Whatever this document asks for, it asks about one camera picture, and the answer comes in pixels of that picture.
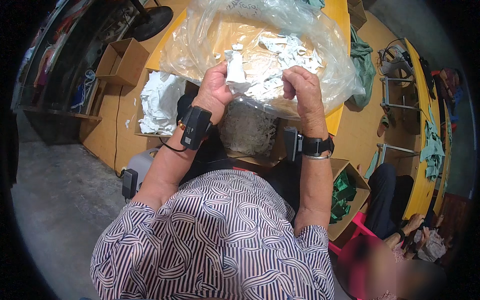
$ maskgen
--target yellow table edge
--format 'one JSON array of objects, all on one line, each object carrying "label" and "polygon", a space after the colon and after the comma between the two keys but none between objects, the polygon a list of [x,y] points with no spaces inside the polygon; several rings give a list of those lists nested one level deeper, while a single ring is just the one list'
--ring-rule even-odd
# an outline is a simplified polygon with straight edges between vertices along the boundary
[{"label": "yellow table edge", "polygon": [[[181,14],[173,21],[171,26],[167,29],[167,31],[161,38],[160,42],[158,43],[158,45],[155,47],[155,50],[152,52],[152,55],[150,55],[150,58],[148,59],[145,65],[147,69],[152,71],[160,71],[160,66],[158,62],[160,61],[161,50],[167,43],[172,33],[175,31],[175,29],[177,29],[177,27],[180,26],[180,24],[183,22],[183,20],[185,20],[186,17],[187,17],[187,9],[184,9],[181,12]],[[325,122],[327,125],[328,132],[332,135],[337,135],[338,133],[338,127],[340,126],[340,120],[342,118],[343,106],[344,104],[342,103],[341,105],[334,108],[325,116]]]},{"label": "yellow table edge", "polygon": [[433,207],[433,211],[438,216],[440,213],[440,208],[442,207],[442,203],[444,201],[444,184],[445,180],[448,180],[448,167],[450,165],[450,143],[448,137],[448,130],[446,130],[447,123],[450,122],[450,115],[448,114],[448,108],[446,103],[444,102],[444,109],[445,109],[445,158],[444,158],[444,169],[442,170],[442,179],[440,180],[440,188],[438,189],[437,193],[437,200],[435,201],[435,206]]},{"label": "yellow table edge", "polygon": [[[425,76],[423,74],[423,69],[420,65],[420,56],[412,44],[405,39],[405,43],[407,45],[408,52],[412,59],[413,64],[413,72],[415,76],[415,81],[417,82],[417,90],[419,93],[419,105],[420,103],[428,102],[431,106],[432,115],[435,119],[435,125],[437,127],[438,132],[440,132],[440,112],[438,108],[438,96],[435,87],[433,88],[433,92],[437,100],[433,100],[430,98],[428,93],[427,84],[425,81]],[[425,145],[425,121],[430,120],[430,114],[428,112],[428,106],[426,108],[426,112],[422,111],[420,113],[420,143],[421,147],[423,148]],[[427,168],[427,161],[423,161],[419,163],[417,174],[415,175],[412,192],[410,194],[410,198],[408,200],[407,207],[405,208],[405,212],[403,213],[403,219],[408,220],[410,217],[415,214],[426,214],[428,211],[428,207],[430,206],[430,201],[432,200],[433,190],[435,189],[435,181],[429,181],[425,178],[425,170]]]}]

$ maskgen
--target green cloth pile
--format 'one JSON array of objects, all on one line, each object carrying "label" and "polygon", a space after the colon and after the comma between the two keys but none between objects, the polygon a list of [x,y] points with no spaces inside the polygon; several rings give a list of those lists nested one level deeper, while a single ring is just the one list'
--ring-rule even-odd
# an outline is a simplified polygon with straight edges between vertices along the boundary
[{"label": "green cloth pile", "polygon": [[450,148],[452,147],[452,123],[450,121],[450,118],[447,119],[447,132],[448,132],[448,142],[450,144]]},{"label": "green cloth pile", "polygon": [[[447,127],[447,133],[448,133],[448,143],[450,144],[450,149],[452,149],[452,123],[450,121],[450,118],[446,118],[446,127]],[[446,176],[444,180],[444,191],[442,193],[442,197],[445,196],[445,192],[447,190],[447,182],[448,182],[448,173],[450,171],[450,158],[452,156],[452,151],[448,154],[448,160],[447,162],[447,169],[445,174],[443,176]]]},{"label": "green cloth pile", "polygon": [[360,78],[360,82],[365,89],[364,95],[353,95],[353,102],[359,108],[364,108],[372,97],[373,78],[377,74],[372,63],[372,55],[370,54],[373,52],[373,49],[368,43],[365,43],[358,37],[351,24],[350,35],[350,58],[357,70],[357,76]]},{"label": "green cloth pile", "polygon": [[432,109],[428,106],[428,112],[430,113],[430,119],[425,122],[425,147],[420,152],[420,162],[427,161],[427,169],[425,170],[425,178],[430,181],[434,181],[440,173],[442,167],[442,160],[445,156],[445,152],[442,147],[442,140],[438,135],[438,130],[435,125],[435,119],[433,118]]},{"label": "green cloth pile", "polygon": [[350,205],[347,202],[352,201],[356,193],[355,182],[350,182],[347,171],[343,170],[333,183],[330,224],[335,224],[337,221],[341,221],[342,217],[348,215]]},{"label": "green cloth pile", "polygon": [[315,6],[318,8],[325,7],[325,0],[303,0],[303,2],[310,4],[311,6]]}]

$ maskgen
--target slipper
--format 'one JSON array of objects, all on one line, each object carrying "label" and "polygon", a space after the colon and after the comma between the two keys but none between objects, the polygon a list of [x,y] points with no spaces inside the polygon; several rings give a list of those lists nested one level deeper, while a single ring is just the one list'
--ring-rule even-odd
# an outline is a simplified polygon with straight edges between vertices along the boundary
[{"label": "slipper", "polygon": [[387,115],[383,115],[377,129],[378,137],[381,137],[384,134],[385,130],[387,130],[389,127],[390,127],[390,124],[388,123],[388,117]]},{"label": "slipper", "polygon": [[392,124],[392,127],[395,128],[396,127],[396,119],[395,119],[395,115],[393,114],[393,110],[388,106],[384,106],[383,109],[384,109],[385,114],[387,114],[387,118],[390,121],[390,123]]}]

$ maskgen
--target cardboard box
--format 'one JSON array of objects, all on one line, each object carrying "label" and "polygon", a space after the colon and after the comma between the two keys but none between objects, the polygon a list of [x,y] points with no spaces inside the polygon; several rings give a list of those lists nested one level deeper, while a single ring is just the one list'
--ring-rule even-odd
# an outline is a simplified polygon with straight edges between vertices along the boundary
[{"label": "cardboard box", "polygon": [[[148,81],[148,73],[146,77],[144,78],[143,85],[145,85]],[[185,85],[185,94],[196,94],[198,92],[198,86],[191,83],[190,81],[187,81]],[[144,117],[144,111],[142,108],[142,102],[137,101],[137,118],[135,120],[135,127],[134,127],[134,134],[139,135],[139,136],[145,136],[145,137],[163,137],[164,142],[166,142],[167,138],[171,137],[170,135],[162,135],[162,134],[153,134],[153,133],[142,133],[140,129],[140,123],[138,120],[143,119]],[[277,125],[277,133],[275,137],[275,142],[273,144],[272,150],[270,151],[270,156],[265,157],[265,159],[260,159],[260,158],[253,158],[253,157],[244,157],[244,158],[239,158],[242,161],[252,163],[255,165],[259,165],[262,167],[273,167],[276,165],[279,160],[283,159],[285,156],[287,156],[285,152],[285,145],[283,141],[283,128],[286,126],[295,126],[299,130],[301,128],[300,121],[292,121],[292,120],[286,120],[286,119],[279,119],[278,125]],[[218,124],[218,127],[222,127],[222,121]],[[242,152],[236,152],[232,151],[228,148],[225,148],[225,151],[227,152],[227,155],[229,157],[238,157],[238,156],[245,156],[245,153]]]},{"label": "cardboard box", "polygon": [[348,203],[350,205],[350,212],[348,215],[344,216],[341,221],[328,226],[327,231],[329,240],[336,240],[340,234],[342,234],[345,228],[347,228],[357,212],[361,209],[365,203],[365,200],[367,200],[368,196],[370,195],[370,187],[363,176],[360,175],[357,169],[352,166],[348,160],[331,158],[330,163],[332,165],[334,181],[343,170],[346,170],[348,176],[355,179],[357,186],[357,194],[355,195],[355,198],[353,198],[353,201]]},{"label": "cardboard box", "polygon": [[134,38],[110,43],[95,76],[111,84],[136,86],[149,55]]},{"label": "cardboard box", "polygon": [[358,31],[363,24],[367,22],[367,15],[363,9],[363,2],[360,1],[357,5],[347,3],[348,13],[350,14],[350,24],[353,25],[355,31]]}]

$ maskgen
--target green sack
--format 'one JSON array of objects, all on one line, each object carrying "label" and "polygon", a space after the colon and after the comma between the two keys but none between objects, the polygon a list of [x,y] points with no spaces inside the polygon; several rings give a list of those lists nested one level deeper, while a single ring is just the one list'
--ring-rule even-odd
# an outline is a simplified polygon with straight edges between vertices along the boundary
[{"label": "green sack", "polygon": [[350,58],[365,89],[364,95],[353,95],[350,100],[359,108],[364,108],[372,97],[373,78],[377,74],[372,63],[372,55],[370,54],[373,52],[373,49],[368,43],[365,43],[358,37],[352,25],[350,25],[350,35]]}]

